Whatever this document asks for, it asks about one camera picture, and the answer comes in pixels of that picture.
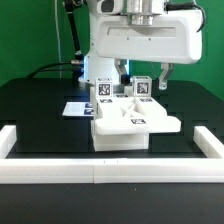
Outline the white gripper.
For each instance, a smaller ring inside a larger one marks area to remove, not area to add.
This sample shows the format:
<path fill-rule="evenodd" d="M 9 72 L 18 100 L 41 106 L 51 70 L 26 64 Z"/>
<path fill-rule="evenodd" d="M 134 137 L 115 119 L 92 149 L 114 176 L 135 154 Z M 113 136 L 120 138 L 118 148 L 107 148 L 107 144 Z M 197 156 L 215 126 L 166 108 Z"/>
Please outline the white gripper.
<path fill-rule="evenodd" d="M 101 17 L 95 47 L 100 57 L 115 58 L 120 83 L 128 85 L 128 60 L 160 62 L 159 89 L 166 90 L 174 64 L 193 64 L 202 55 L 199 10 L 169 11 L 153 18 L 151 26 L 128 25 L 125 16 Z"/>

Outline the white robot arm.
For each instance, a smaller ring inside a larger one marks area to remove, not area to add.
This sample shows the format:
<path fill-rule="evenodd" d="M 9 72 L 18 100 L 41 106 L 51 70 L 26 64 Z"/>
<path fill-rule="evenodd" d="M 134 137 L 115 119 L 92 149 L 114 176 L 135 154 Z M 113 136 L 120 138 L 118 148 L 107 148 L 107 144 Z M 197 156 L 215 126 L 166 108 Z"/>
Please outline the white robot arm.
<path fill-rule="evenodd" d="M 125 62 L 161 64 L 159 88 L 167 88 L 176 64 L 193 64 L 202 55 L 204 9 L 195 1 L 83 0 L 89 10 L 90 51 L 86 78 L 112 77 L 119 83 Z"/>

